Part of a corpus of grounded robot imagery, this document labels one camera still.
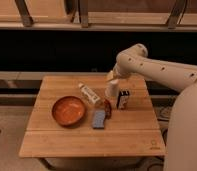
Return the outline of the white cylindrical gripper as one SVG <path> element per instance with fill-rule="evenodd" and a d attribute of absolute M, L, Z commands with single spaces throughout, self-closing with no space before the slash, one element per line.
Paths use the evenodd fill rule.
<path fill-rule="evenodd" d="M 107 74 L 107 81 L 116 79 L 125 79 L 129 77 L 129 72 L 119 65 L 115 65 L 113 69 Z"/>

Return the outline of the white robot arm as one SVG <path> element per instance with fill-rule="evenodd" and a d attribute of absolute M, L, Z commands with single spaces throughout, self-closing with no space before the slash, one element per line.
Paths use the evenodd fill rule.
<path fill-rule="evenodd" d="M 132 73 L 179 92 L 171 109 L 163 171 L 197 171 L 197 65 L 150 59 L 138 43 L 117 54 L 107 80 Z"/>

